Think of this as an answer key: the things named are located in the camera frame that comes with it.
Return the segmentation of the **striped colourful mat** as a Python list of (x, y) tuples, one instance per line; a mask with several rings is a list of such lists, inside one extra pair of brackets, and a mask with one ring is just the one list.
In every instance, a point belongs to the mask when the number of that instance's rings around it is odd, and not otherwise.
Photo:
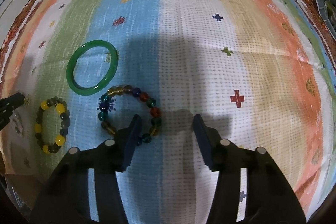
[[(41, 0), (1, 61), (1, 97), (25, 104), (1, 131), (1, 178), (33, 207), (71, 147), (134, 115), (142, 144), (117, 175), (130, 223), (207, 223), (218, 181), (192, 127), (200, 114), (240, 148), (264, 147), (310, 220), (335, 186), (335, 65), (301, 0)], [(76, 48), (117, 49), (99, 94), (72, 96)]]

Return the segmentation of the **green jade bangle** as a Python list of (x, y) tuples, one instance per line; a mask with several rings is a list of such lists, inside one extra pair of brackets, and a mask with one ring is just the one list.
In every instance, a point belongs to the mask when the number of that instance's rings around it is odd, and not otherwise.
[(72, 53), (66, 83), (72, 96), (91, 97), (102, 92), (117, 73), (118, 53), (109, 41), (94, 39)]

